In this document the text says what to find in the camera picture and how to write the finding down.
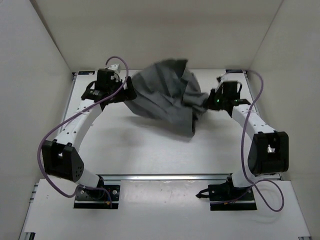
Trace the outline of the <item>grey pleated skirt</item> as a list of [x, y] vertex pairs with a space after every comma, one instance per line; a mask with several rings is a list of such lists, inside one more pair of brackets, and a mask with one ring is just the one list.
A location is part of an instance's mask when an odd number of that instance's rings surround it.
[[125, 105], [134, 115], [156, 121], [176, 135], [194, 137], [197, 122], [207, 112], [204, 103], [209, 95], [201, 90], [186, 58], [154, 62], [131, 80], [137, 97]]

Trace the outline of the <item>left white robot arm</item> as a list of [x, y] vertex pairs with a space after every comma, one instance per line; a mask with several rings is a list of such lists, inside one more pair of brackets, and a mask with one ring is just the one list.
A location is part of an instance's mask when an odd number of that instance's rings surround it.
[[41, 145], [44, 172], [87, 188], [93, 199], [104, 195], [101, 178], [85, 168], [79, 149], [96, 118], [105, 107], [136, 98], [130, 76], [120, 78], [120, 66], [113, 64], [95, 72], [96, 79], [88, 84], [79, 106], [70, 121], [62, 125], [62, 131], [52, 140]]

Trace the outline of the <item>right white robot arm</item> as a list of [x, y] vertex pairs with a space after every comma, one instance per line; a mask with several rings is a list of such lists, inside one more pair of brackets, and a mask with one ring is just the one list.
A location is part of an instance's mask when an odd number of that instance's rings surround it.
[[227, 112], [242, 127], [242, 169], [232, 173], [232, 183], [224, 187], [226, 198], [236, 200], [242, 195], [242, 188], [249, 187], [265, 175], [284, 173], [289, 169], [289, 136], [265, 123], [250, 102], [241, 99], [242, 84], [239, 81], [218, 82], [204, 107]]

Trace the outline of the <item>right blue corner label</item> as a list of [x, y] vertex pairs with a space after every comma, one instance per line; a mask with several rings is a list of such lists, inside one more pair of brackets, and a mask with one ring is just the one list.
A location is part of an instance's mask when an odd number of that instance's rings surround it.
[[226, 69], [225, 72], [227, 74], [242, 74], [243, 70], [242, 69]]

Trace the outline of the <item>blue corner label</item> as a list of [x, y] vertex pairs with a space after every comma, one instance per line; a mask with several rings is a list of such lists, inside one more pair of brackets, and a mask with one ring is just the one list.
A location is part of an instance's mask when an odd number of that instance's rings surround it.
[[96, 71], [79, 71], [77, 75], [94, 75]]
[[242, 74], [243, 70], [242, 69], [226, 69], [225, 72], [227, 74]]

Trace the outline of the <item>left blue corner label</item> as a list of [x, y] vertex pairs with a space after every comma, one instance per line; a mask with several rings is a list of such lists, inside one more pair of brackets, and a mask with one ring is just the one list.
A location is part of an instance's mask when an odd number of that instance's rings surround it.
[[79, 71], [77, 75], [94, 75], [96, 71]]

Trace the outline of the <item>aluminium front rail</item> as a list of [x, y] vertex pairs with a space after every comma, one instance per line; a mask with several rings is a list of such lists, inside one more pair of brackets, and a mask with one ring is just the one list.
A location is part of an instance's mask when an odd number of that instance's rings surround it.
[[102, 174], [106, 181], [207, 181], [224, 180], [230, 174]]

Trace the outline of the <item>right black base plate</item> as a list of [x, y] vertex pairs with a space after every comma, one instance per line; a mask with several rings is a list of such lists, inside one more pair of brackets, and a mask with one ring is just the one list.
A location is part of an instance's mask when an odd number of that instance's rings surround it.
[[209, 184], [195, 195], [209, 199], [211, 211], [256, 211], [255, 196], [250, 187], [234, 187], [230, 181]]

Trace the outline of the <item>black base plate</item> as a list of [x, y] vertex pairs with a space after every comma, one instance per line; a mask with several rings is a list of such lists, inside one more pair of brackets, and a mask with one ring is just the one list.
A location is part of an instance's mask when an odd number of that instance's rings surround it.
[[117, 210], [120, 200], [120, 185], [105, 185], [104, 189], [110, 194], [110, 199], [104, 190], [84, 190], [77, 191], [74, 199], [74, 209], [99, 209]]
[[234, 187], [230, 181], [209, 184], [195, 195], [209, 199], [211, 211], [256, 211], [255, 196], [250, 187]]

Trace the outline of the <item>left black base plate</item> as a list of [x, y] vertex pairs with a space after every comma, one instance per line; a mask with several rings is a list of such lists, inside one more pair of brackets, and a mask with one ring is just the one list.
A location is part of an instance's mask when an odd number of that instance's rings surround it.
[[110, 194], [110, 199], [104, 190], [84, 190], [77, 191], [74, 199], [74, 209], [99, 209], [117, 210], [120, 200], [120, 185], [105, 185], [104, 189]]

